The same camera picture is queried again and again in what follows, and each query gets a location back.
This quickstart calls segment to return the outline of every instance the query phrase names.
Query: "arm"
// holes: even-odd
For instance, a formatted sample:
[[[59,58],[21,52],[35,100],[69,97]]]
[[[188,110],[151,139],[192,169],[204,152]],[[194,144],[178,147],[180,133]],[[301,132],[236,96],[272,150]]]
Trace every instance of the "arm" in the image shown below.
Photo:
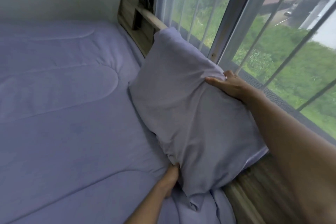
[[[164,177],[151,189],[124,224],[156,224],[160,215],[162,202],[165,197],[170,197],[171,190],[178,178],[179,164],[170,165]]]
[[[206,82],[240,99],[251,111],[307,219],[336,223],[336,147],[231,71],[224,75],[226,81],[206,78]]]

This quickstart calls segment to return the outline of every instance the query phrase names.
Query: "wooden bed frame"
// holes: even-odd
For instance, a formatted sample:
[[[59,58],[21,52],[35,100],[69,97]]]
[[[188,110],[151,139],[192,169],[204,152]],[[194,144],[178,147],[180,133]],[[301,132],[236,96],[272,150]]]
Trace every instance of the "wooden bed frame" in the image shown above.
[[[167,26],[138,0],[120,0],[118,22],[144,57],[153,35]],[[223,187],[238,224],[306,223],[301,210],[271,154],[241,172]]]

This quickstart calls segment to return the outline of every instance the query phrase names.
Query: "person's right arm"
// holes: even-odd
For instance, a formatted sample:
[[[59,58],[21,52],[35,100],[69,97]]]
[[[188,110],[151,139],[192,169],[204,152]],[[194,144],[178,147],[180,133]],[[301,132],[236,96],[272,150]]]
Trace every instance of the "person's right arm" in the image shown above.
[[[309,222],[336,223],[336,147],[232,71],[224,75],[205,81],[246,104]]]

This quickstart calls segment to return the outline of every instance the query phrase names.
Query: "window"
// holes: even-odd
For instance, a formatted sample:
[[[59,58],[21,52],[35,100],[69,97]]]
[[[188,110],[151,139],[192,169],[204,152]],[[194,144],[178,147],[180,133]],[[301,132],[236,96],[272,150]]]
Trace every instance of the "window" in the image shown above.
[[[336,143],[336,0],[157,0],[156,15]]]

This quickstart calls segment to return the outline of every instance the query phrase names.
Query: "gray pillow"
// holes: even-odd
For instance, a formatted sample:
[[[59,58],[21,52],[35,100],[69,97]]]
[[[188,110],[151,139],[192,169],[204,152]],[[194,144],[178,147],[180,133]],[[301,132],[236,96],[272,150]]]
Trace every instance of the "gray pillow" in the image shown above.
[[[130,92],[162,150],[180,163],[181,185],[191,198],[229,183],[267,148],[246,107],[204,82],[206,76],[225,80],[220,67],[175,28],[154,40]]]

